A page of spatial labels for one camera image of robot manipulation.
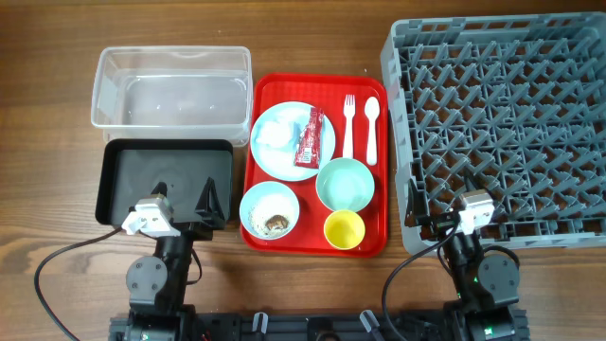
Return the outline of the yellow plastic cup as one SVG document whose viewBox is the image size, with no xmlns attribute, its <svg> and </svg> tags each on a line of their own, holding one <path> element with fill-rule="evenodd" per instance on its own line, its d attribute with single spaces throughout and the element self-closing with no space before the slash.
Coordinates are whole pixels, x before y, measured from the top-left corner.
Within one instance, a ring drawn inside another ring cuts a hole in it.
<svg viewBox="0 0 606 341">
<path fill-rule="evenodd" d="M 365 238 L 365 222 L 358 213 L 351 210 L 332 212 L 324 222 L 324 236 L 335 249 L 356 248 Z"/>
</svg>

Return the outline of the black plastic tray bin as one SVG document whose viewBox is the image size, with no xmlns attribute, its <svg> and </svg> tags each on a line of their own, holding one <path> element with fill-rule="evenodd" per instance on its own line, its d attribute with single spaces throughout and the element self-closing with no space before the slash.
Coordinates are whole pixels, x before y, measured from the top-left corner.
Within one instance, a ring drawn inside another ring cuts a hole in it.
<svg viewBox="0 0 606 341">
<path fill-rule="evenodd" d="M 159 182 L 176 223 L 196 222 L 195 207 L 211 177 L 224 218 L 231 213 L 233 146 L 220 139 L 115 139 L 104 151 L 95 217 L 100 224 L 118 226 L 129 208 L 151 195 Z"/>
</svg>

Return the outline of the mint green bowl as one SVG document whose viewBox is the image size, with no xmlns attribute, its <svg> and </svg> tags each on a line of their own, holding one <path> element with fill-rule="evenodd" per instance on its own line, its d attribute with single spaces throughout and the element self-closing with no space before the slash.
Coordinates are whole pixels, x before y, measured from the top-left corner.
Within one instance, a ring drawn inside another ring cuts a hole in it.
<svg viewBox="0 0 606 341">
<path fill-rule="evenodd" d="M 318 172 L 315 189 L 320 202 L 329 210 L 358 212 L 371 202 L 375 181 L 361 161 L 335 158 Z"/>
</svg>

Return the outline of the white napkin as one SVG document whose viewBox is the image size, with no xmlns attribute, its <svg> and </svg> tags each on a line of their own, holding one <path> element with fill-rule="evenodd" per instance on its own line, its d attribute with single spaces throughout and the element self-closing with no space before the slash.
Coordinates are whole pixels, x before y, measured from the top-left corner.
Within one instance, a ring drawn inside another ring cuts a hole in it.
<svg viewBox="0 0 606 341">
<path fill-rule="evenodd" d="M 265 121 L 258 128 L 256 142 L 269 149 L 288 151 L 294 147 L 299 131 L 296 122 L 280 119 Z"/>
</svg>

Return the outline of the light blue bowl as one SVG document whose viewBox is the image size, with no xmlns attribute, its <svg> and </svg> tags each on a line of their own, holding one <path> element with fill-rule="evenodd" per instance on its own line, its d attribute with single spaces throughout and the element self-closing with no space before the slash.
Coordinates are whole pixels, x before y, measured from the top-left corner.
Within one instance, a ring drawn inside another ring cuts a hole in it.
<svg viewBox="0 0 606 341">
<path fill-rule="evenodd" d="M 252 207 L 259 201 L 259 199 L 261 197 L 270 195 L 270 194 L 282 194 L 282 195 L 286 196 L 289 199 L 289 201 L 291 202 L 291 205 L 293 206 L 294 214 L 293 214 L 293 219 L 291 220 L 291 223 L 290 223 L 290 228 L 285 235 L 283 235 L 282 237 L 277 238 L 277 239 L 262 239 L 254 231 L 253 227 L 251 226 L 250 221 L 249 221 L 249 214 L 251 212 Z M 261 183 L 258 183 L 256 185 L 252 186 L 250 189 L 248 189 L 244 193 L 244 195 L 241 199 L 241 204 L 240 204 L 241 224 L 243 225 L 245 231 L 250 233 L 253 237 L 256 237 L 258 239 L 265 240 L 265 241 L 278 240 L 278 239 L 285 237 L 287 234 L 289 234 L 296 226 L 296 223 L 299 218 L 299 213 L 300 213 L 300 205 L 299 205 L 299 201 L 298 201 L 296 195 L 294 194 L 294 192 L 286 185 L 275 182 L 275 181 L 261 182 Z"/>
</svg>

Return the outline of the grey dishwasher rack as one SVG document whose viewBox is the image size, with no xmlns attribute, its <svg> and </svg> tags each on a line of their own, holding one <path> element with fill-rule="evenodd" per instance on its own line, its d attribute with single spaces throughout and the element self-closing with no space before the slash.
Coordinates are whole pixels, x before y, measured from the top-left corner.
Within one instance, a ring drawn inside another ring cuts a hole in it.
<svg viewBox="0 0 606 341">
<path fill-rule="evenodd" d="M 465 171 L 496 204 L 483 244 L 604 245 L 603 13 L 399 20 L 381 66 L 407 251 L 433 242 L 407 221 L 409 180 L 437 215 Z"/>
</svg>

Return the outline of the red ketchup packet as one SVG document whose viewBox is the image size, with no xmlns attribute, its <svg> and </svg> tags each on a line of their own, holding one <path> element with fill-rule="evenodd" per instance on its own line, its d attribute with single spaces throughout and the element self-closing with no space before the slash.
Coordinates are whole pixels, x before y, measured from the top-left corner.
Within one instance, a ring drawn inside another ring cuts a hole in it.
<svg viewBox="0 0 606 341">
<path fill-rule="evenodd" d="M 297 143 L 294 155 L 295 166 L 307 169 L 319 168 L 324 116 L 322 109 L 311 108 L 308 123 Z"/>
</svg>

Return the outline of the rice and food scraps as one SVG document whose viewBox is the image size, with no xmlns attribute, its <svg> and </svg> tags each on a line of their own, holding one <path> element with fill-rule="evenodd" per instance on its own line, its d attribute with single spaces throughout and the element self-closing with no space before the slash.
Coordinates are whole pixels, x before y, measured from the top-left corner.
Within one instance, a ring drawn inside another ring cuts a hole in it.
<svg viewBox="0 0 606 341">
<path fill-rule="evenodd" d="M 252 207 L 249 221 L 262 239 L 277 239 L 285 235 L 293 219 L 294 209 L 282 194 L 263 196 Z"/>
</svg>

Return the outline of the red serving tray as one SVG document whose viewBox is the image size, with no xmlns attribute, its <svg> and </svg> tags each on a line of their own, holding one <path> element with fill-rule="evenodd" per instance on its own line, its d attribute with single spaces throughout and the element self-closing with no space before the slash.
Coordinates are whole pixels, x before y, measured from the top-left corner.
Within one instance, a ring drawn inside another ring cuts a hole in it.
<svg viewBox="0 0 606 341">
<path fill-rule="evenodd" d="M 254 93 L 240 203 L 252 249 L 370 258 L 388 237 L 386 92 L 368 77 L 273 73 Z"/>
</svg>

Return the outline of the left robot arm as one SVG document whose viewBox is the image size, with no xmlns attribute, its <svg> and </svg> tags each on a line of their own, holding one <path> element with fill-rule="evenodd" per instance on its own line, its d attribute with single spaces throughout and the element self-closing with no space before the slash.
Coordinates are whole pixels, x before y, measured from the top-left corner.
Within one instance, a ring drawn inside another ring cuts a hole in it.
<svg viewBox="0 0 606 341">
<path fill-rule="evenodd" d="M 145 234 L 156 241 L 154 253 L 136 260 L 128 269 L 130 310 L 125 325 L 112 323 L 110 338 L 123 341 L 208 340 L 209 332 L 195 308 L 184 303 L 192 262 L 200 260 L 193 250 L 197 241 L 210 241 L 224 227 L 215 181 L 208 178 L 194 208 L 201 219 L 176 223 L 168 198 L 168 186 L 156 185 L 151 195 L 129 208 L 122 229 L 129 235 Z"/>
</svg>

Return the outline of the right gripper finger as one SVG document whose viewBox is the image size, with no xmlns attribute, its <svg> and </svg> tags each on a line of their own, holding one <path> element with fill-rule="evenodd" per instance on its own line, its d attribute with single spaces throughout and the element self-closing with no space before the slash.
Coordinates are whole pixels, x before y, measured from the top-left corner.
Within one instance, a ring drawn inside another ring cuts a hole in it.
<svg viewBox="0 0 606 341">
<path fill-rule="evenodd" d="M 407 221 L 411 226 L 421 225 L 426 217 L 425 200 L 418 191 L 416 180 L 408 182 Z"/>
<path fill-rule="evenodd" d="M 486 187 L 485 183 L 476 174 L 466 170 L 463 175 L 463 182 L 467 192 L 476 190 L 484 190 L 488 195 L 492 195 L 492 192 Z"/>
</svg>

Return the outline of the white plastic spoon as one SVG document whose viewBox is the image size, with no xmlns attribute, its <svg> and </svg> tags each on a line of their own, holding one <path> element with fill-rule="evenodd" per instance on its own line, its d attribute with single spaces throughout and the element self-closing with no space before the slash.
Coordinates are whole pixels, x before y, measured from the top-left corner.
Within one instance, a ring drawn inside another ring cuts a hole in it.
<svg viewBox="0 0 606 341">
<path fill-rule="evenodd" d="M 366 144 L 366 163 L 375 166 L 378 159 L 376 121 L 380 115 L 380 103 L 377 98 L 370 97 L 365 103 L 365 116 L 368 120 L 368 137 Z"/>
</svg>

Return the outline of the light blue plate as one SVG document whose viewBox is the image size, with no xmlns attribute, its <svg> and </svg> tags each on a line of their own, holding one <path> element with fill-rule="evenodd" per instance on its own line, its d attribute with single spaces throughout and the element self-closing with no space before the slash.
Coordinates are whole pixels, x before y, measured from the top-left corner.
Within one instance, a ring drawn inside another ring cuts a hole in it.
<svg viewBox="0 0 606 341">
<path fill-rule="evenodd" d="M 331 161 L 336 146 L 336 134 L 329 118 L 324 116 L 319 168 L 307 169 L 294 165 L 297 143 L 308 123 L 311 108 L 312 106 L 305 102 L 286 101 L 265 110 L 256 120 L 251 132 L 250 150 L 257 165 L 271 177 L 287 182 L 307 180 L 314 177 Z M 257 131 L 260 125 L 265 121 L 279 119 L 296 122 L 299 125 L 299 135 L 291 150 L 273 150 L 261 146 L 256 142 Z"/>
</svg>

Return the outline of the clear plastic bin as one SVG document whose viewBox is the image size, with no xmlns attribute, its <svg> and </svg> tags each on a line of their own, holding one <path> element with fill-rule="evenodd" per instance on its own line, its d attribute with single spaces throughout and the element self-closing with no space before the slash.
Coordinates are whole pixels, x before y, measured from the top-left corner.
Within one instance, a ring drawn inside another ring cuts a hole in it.
<svg viewBox="0 0 606 341">
<path fill-rule="evenodd" d="M 224 139 L 241 147 L 252 106 L 244 46 L 112 46 L 99 57 L 91 122 L 106 140 Z"/>
</svg>

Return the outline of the white plastic fork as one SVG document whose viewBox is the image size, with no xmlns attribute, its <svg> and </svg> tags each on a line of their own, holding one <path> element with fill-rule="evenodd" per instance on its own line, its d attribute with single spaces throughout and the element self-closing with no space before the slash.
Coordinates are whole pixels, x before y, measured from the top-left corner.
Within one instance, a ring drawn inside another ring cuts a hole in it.
<svg viewBox="0 0 606 341">
<path fill-rule="evenodd" d="M 346 118 L 345 136 L 343 142 L 343 156 L 345 158 L 353 157 L 353 118 L 355 116 L 355 96 L 346 95 L 343 114 Z"/>
</svg>

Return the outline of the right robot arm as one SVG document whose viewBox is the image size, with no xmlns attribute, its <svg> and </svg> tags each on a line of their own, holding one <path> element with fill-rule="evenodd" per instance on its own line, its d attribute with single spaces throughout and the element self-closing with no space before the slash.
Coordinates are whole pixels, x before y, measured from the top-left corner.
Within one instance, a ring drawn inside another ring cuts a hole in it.
<svg viewBox="0 0 606 341">
<path fill-rule="evenodd" d="M 457 300 L 445 303 L 438 313 L 439 338 L 527 340 L 526 313 L 516 308 L 520 260 L 504 246 L 480 243 L 480 229 L 491 222 L 496 209 L 490 192 L 467 176 L 457 207 L 430 216 L 422 212 L 421 202 L 420 192 L 411 184 L 407 211 L 437 238 L 423 252 L 437 252 L 457 292 Z"/>
</svg>

